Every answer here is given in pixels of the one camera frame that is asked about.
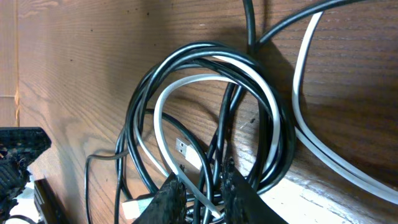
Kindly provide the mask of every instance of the cable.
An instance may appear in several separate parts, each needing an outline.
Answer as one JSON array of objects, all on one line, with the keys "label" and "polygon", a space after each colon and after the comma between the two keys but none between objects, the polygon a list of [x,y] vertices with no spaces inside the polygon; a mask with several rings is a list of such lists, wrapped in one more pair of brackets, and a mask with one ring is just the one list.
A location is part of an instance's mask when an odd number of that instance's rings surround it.
[{"label": "cable", "polygon": [[[183,177],[184,183],[189,185],[189,189],[194,192],[194,206],[193,206],[193,222],[194,223],[209,223],[211,215],[219,216],[220,213],[214,208],[214,205],[208,202],[213,201],[215,195],[217,198],[220,195],[215,192],[219,192],[217,183],[220,179],[220,154],[223,146],[224,138],[227,139],[227,152],[231,150],[231,125],[234,114],[237,107],[239,106],[240,99],[242,98],[245,90],[250,92],[259,103],[259,145],[256,161],[253,164],[252,169],[247,176],[248,182],[254,189],[257,190],[258,194],[263,194],[273,186],[275,186],[288,171],[292,159],[294,157],[294,151],[296,147],[296,132],[294,128],[293,117],[290,111],[284,104],[282,98],[278,92],[271,86],[266,86],[266,69],[254,59],[255,53],[259,51],[260,47],[266,44],[273,36],[280,32],[285,27],[291,25],[304,17],[307,17],[316,12],[324,11],[337,6],[342,6],[352,2],[360,0],[331,0],[317,2],[309,7],[302,9],[299,12],[286,17],[274,25],[268,32],[266,32],[256,42],[256,30],[254,20],[254,10],[252,7],[251,0],[243,0],[245,15],[246,15],[246,27],[248,30],[248,54],[239,52],[230,46],[219,42],[194,42],[187,44],[176,51],[172,52],[162,62],[153,66],[139,82],[137,88],[129,102],[129,106],[126,113],[125,124],[121,130],[121,133],[116,142],[115,154],[112,157],[116,159],[116,173],[118,175],[118,184],[116,188],[116,200],[115,200],[115,216],[118,216],[120,193],[123,192],[127,199],[132,199],[132,195],[127,187],[126,182],[126,170],[123,156],[130,155],[133,163],[140,175],[144,185],[147,187],[150,193],[156,193],[158,191],[157,186],[151,179],[151,176],[147,172],[144,163],[142,162],[139,154],[137,144],[139,143],[143,148],[144,152],[148,155],[150,160],[160,170],[163,175],[167,175],[164,168],[156,161],[153,155],[150,153],[148,148],[145,146],[144,141],[141,138],[141,132],[144,125],[144,115],[150,113],[147,109],[147,102],[150,100],[152,95],[158,89],[160,84],[167,78],[168,74],[191,68],[207,68],[215,73],[221,75],[225,80],[231,81],[227,85],[226,93],[224,94],[223,101],[220,108],[220,118],[218,128],[215,131],[213,138],[209,144],[208,152],[205,154],[204,150],[196,142],[194,145],[195,150],[200,155],[200,159],[203,163],[200,173],[200,180],[198,186],[194,186],[185,179],[183,172],[175,167],[175,163],[171,156],[167,154],[167,145],[164,141],[164,136],[159,136],[161,129],[157,129],[157,142],[165,157],[165,160],[174,172],[178,173],[178,176]],[[219,60],[210,60],[209,57],[217,57]],[[169,116],[169,121],[179,130],[184,136],[190,136],[190,142],[196,141],[194,135],[187,130],[181,123],[175,118]],[[210,170],[210,162],[212,162],[213,154],[216,152],[216,161],[214,170],[212,173]],[[86,162],[85,171],[85,194],[86,194],[86,209],[88,223],[90,220],[90,214],[88,211],[88,163],[91,158],[88,157]],[[206,184],[206,197],[202,191]],[[192,195],[187,195],[189,200],[192,200]],[[198,200],[206,204],[204,215],[201,214],[201,203]]]},{"label": "cable", "polygon": [[23,216],[23,215],[11,215],[8,220],[12,219],[12,218],[16,218],[16,219],[20,219],[20,220],[24,220],[25,222],[29,223],[29,224],[36,224],[35,221],[33,221],[32,219],[30,219],[29,217]]},{"label": "cable", "polygon": [[144,152],[147,154],[147,156],[149,157],[149,159],[155,164],[156,168],[165,176],[168,177],[169,173],[162,167],[161,164],[159,164],[159,162],[157,162],[156,158],[152,155],[152,153],[148,150],[148,148],[146,147],[144,141],[141,138],[141,134],[140,131],[138,130],[138,111],[136,111],[135,115],[134,115],[134,131],[136,133],[136,137],[137,140],[139,142],[139,144],[141,145],[141,148],[144,150]]},{"label": "cable", "polygon": [[315,28],[322,16],[322,13],[323,12],[318,12],[313,15],[308,25],[307,31],[305,32],[297,58],[293,79],[292,104],[294,115],[302,132],[299,129],[296,129],[296,134],[298,138],[314,153],[314,155],[316,155],[321,161],[323,161],[339,175],[343,176],[345,179],[357,185],[358,187],[361,187],[362,189],[380,198],[383,198],[384,200],[398,204],[397,191],[368,176],[328,148],[311,132],[311,130],[305,124],[301,114],[299,102],[301,78],[304,73],[305,59],[307,58],[307,53],[310,48],[312,35],[315,32]]}]

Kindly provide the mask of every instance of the wooden surface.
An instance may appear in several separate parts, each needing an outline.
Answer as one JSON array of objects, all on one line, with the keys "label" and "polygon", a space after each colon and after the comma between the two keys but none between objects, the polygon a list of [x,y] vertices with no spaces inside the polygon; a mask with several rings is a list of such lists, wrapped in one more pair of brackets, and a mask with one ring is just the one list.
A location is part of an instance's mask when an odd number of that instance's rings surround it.
[{"label": "wooden surface", "polygon": [[[311,2],[254,1],[257,35]],[[397,15],[395,0],[327,11],[313,38],[302,98],[305,120],[322,141],[393,187],[398,187]],[[53,141],[31,169],[36,178],[49,180],[73,223],[85,222],[85,158],[112,154],[128,101],[145,72],[195,40],[219,40],[240,50],[246,45],[244,11],[237,0],[18,0],[18,18],[21,126],[41,126]],[[288,27],[259,54],[288,104],[308,22]],[[165,85],[196,72],[174,73]],[[224,87],[218,82],[183,87],[168,99],[165,111],[209,143]],[[160,159],[150,119],[144,136]],[[257,121],[257,103],[247,95],[233,136],[243,174],[255,160]],[[168,124],[165,132],[173,149],[180,135]],[[142,158],[160,186],[164,178]],[[133,196],[145,194],[130,159],[128,169]],[[94,223],[113,222],[115,183],[113,162],[92,163]],[[286,178],[264,198],[290,223],[398,223],[397,205],[352,185],[301,143]],[[121,217],[121,222],[131,221]]]},{"label": "wooden surface", "polygon": [[0,1],[0,126],[17,126],[17,2]]}]

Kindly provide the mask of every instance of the wood grain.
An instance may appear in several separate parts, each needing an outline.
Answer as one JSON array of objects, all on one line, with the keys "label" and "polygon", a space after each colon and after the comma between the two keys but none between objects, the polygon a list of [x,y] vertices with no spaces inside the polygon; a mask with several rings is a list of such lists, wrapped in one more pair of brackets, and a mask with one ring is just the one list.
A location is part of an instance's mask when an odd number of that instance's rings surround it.
[{"label": "wood grain", "polygon": [[[311,2],[254,1],[258,36]],[[219,40],[239,50],[246,46],[244,10],[235,0],[19,0],[18,12],[21,125],[41,126],[53,141],[31,169],[36,178],[48,178],[73,223],[85,222],[85,157],[112,153],[129,98],[146,71],[177,47],[196,40]],[[327,11],[314,35],[301,99],[305,120],[322,141],[393,187],[398,187],[397,14],[394,0]],[[308,22],[288,27],[258,55],[287,104]],[[197,72],[171,74],[163,88]],[[224,88],[219,82],[185,86],[173,93],[165,111],[208,144]],[[160,160],[150,119],[144,136]],[[233,136],[234,156],[243,174],[255,160],[257,130],[257,103],[246,95]],[[174,148],[180,134],[169,124],[165,133]],[[164,178],[146,156],[142,158],[160,186]],[[145,194],[128,161],[133,196]],[[114,163],[92,163],[90,203],[95,223],[113,221],[115,183]],[[265,197],[290,223],[398,222],[397,205],[353,186],[300,143],[286,178]]]},{"label": "wood grain", "polygon": [[0,1],[0,126],[17,125],[17,2]]}]

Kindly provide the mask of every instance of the black object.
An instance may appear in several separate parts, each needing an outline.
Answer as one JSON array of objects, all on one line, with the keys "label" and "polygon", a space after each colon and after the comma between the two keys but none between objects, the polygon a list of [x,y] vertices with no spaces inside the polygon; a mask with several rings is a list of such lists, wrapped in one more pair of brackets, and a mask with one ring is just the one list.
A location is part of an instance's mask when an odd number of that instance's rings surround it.
[{"label": "black object", "polygon": [[49,183],[45,179],[36,180],[34,201],[40,213],[40,224],[68,224],[63,208],[57,201]]},{"label": "black object", "polygon": [[261,200],[242,174],[235,169],[232,158],[225,162],[221,190],[227,223],[287,223]]},{"label": "black object", "polygon": [[133,224],[183,224],[187,213],[185,186],[171,173],[154,199]]},{"label": "black object", "polygon": [[0,222],[9,218],[14,198],[29,181],[27,166],[50,146],[42,128],[0,128]]}]

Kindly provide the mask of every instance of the white connector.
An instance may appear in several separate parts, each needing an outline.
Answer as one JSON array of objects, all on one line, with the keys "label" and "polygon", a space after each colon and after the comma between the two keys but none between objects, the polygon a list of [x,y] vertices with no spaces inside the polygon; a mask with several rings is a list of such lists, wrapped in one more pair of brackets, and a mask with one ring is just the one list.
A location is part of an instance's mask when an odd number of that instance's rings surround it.
[{"label": "white connector", "polygon": [[198,153],[194,150],[192,145],[188,145],[183,142],[181,139],[177,138],[175,142],[175,148],[178,152],[180,152],[185,159],[191,163],[196,169],[201,169],[201,160]]},{"label": "white connector", "polygon": [[142,195],[137,199],[127,200],[122,203],[124,217],[130,220],[138,218],[154,199],[153,195]]}]

